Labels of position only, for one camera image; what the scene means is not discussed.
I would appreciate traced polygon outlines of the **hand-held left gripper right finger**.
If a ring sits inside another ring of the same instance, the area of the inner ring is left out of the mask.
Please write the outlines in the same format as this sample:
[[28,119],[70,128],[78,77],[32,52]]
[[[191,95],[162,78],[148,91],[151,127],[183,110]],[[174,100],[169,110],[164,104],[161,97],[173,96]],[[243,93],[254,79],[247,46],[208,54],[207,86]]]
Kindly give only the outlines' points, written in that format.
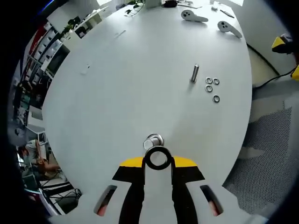
[[178,224],[198,223],[194,201],[186,184],[204,179],[194,161],[173,156],[171,162],[172,200]]

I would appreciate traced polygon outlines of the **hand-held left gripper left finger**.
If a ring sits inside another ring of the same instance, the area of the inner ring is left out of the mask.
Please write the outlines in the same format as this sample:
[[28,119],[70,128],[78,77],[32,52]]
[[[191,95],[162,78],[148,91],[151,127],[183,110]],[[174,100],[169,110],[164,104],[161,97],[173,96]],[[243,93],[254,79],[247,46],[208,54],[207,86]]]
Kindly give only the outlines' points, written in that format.
[[93,212],[104,224],[138,224],[144,201],[144,163],[142,157],[120,163],[96,203]]

